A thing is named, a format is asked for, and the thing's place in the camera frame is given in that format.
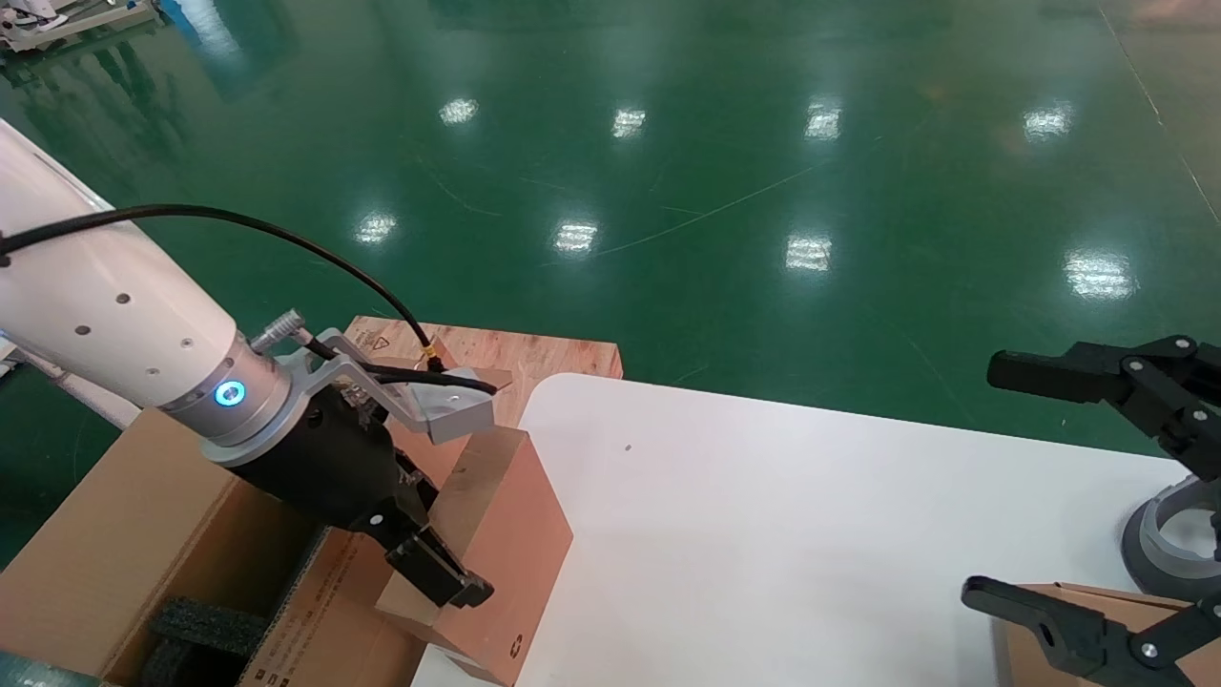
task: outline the blue led ring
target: blue led ring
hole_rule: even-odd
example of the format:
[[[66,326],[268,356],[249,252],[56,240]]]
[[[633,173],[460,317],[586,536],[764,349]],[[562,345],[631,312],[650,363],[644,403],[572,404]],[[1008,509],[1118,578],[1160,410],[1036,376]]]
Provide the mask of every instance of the blue led ring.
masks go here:
[[[242,399],[245,399],[245,384],[231,379],[216,388],[214,398],[217,404],[225,408],[236,406],[242,403]]]

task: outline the green epoxy floor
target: green epoxy floor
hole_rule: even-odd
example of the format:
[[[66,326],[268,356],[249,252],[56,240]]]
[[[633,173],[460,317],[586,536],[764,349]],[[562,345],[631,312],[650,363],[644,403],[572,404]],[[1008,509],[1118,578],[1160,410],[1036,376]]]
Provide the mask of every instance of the green epoxy floor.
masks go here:
[[[1105,409],[988,388],[988,358],[1221,340],[1208,0],[165,4],[10,61],[0,116],[116,205],[280,222],[425,320],[617,340],[641,382],[1139,453]],[[247,331],[388,311],[261,234],[144,226]],[[0,404],[15,550],[115,432],[32,371]]]

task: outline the wooden board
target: wooden board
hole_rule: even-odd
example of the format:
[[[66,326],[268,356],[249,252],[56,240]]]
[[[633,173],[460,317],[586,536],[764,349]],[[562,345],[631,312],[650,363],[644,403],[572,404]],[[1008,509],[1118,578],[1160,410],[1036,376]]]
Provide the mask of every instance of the wooden board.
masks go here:
[[[526,401],[543,379],[562,372],[623,379],[619,347],[602,340],[424,323],[463,367],[508,371],[513,384],[496,395],[496,425],[516,427]],[[374,359],[420,359],[420,342],[403,320],[360,315],[346,331]]]

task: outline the white tabletop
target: white tabletop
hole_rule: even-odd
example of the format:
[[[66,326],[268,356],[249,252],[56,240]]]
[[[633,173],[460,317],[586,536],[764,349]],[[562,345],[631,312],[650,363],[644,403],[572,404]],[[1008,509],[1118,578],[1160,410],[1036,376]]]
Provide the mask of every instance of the white tabletop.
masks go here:
[[[575,539],[516,687],[995,685],[1004,654],[963,580],[1134,589],[1120,530],[1186,476],[575,375],[520,427]],[[430,648],[414,685],[480,683]]]

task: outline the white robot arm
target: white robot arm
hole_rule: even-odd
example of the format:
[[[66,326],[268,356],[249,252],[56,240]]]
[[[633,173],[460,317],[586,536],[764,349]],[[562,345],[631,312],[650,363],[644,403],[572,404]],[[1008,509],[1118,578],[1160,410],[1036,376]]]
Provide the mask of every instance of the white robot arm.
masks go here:
[[[347,265],[225,210],[114,210],[0,121],[0,336],[137,406],[161,410],[203,438],[209,460],[255,487],[377,539],[387,561],[433,603],[486,600],[492,587],[430,528],[437,491],[394,449],[383,422],[393,417],[440,444],[492,425],[495,388],[469,370],[375,366],[336,329],[314,338],[295,311],[248,340],[156,243],[122,220],[161,214],[237,221]],[[354,266],[344,268],[393,299],[426,345],[402,303]],[[271,358],[267,349],[284,338],[303,348]]]

